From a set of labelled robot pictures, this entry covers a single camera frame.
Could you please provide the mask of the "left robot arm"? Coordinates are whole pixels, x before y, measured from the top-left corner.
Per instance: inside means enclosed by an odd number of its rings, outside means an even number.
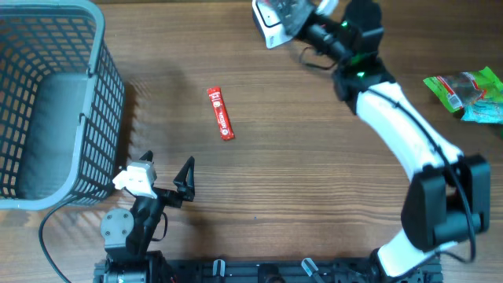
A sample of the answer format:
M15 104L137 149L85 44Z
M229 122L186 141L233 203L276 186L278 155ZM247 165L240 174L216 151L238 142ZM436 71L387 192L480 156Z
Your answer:
M195 159L191 156L173 180L175 190L154 186L156 171L152 151L130 163L112 180L115 189L126 190L134 198L130 209L115 208L101 220L105 260L94 268L94 281L176 282L177 275L161 251L149 251L161 220L168 222L164 208L180 208L195 197Z

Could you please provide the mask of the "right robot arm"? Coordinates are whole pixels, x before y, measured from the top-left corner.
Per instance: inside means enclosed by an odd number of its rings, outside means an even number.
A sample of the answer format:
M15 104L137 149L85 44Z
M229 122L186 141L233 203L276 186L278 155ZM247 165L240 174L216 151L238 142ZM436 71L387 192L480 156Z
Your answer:
M337 97L375 130L409 179L400 232L363 265L341 263L335 272L365 282L402 281L462 242L475 258L475 237L490 226L490 165L463 154L409 103L379 55L379 5L352 1L338 22L309 1L284 2L276 10L291 36L333 60Z

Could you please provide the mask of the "red Nescafe coffee stick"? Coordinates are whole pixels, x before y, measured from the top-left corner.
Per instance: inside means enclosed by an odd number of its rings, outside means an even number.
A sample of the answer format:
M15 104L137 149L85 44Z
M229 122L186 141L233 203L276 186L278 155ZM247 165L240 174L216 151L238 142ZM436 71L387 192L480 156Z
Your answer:
M219 86L207 89L207 95L214 109L215 118L218 123L219 133L223 141L229 141L235 138L235 134L230 124L229 116L226 111L225 102L222 97L222 91Z

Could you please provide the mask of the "light blue tissue pack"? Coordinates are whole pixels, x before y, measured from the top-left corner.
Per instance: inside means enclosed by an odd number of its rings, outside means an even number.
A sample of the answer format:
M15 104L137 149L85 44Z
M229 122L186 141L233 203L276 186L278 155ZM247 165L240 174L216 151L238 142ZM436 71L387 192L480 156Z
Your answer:
M502 101L479 100L462 108L462 121L502 124Z

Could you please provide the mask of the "pink white small box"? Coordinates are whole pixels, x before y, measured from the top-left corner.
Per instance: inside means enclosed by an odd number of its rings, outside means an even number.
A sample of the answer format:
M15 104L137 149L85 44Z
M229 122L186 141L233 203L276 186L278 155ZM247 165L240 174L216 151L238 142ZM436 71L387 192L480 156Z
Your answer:
M303 29L316 6L309 0L269 0L287 35L296 37Z

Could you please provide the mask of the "Haribo gummy candy bag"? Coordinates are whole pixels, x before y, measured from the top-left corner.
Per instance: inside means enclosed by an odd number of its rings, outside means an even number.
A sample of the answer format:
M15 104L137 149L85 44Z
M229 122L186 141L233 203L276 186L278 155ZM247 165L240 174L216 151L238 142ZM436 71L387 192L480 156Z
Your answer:
M489 67L480 71L432 76L423 82L450 113L478 101L502 103L502 81Z

